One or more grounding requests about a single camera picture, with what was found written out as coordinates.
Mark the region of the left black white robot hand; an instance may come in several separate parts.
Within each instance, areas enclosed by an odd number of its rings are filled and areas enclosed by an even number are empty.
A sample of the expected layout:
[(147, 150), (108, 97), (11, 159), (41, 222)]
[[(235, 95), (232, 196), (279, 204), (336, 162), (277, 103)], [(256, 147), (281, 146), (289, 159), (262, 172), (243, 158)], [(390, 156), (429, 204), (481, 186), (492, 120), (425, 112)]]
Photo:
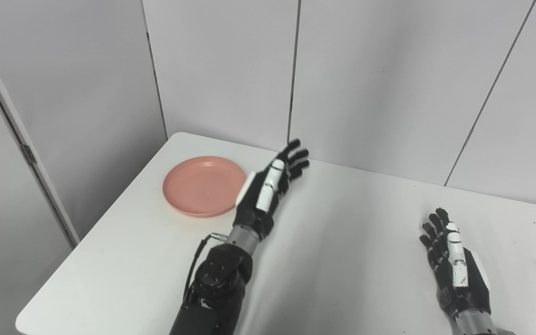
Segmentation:
[(292, 182), (310, 166), (309, 153), (294, 139), (263, 170), (249, 174), (236, 199), (233, 226), (264, 240), (274, 228), (274, 214)]

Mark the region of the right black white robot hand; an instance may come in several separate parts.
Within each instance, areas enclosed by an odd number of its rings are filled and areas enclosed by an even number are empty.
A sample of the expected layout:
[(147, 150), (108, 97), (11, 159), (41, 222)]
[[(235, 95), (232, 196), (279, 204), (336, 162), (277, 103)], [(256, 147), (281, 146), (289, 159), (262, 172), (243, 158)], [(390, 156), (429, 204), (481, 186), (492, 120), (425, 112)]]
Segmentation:
[(419, 240), (437, 282), (440, 308), (451, 318), (469, 309), (491, 314), (487, 280), (447, 210), (436, 208), (422, 230)]

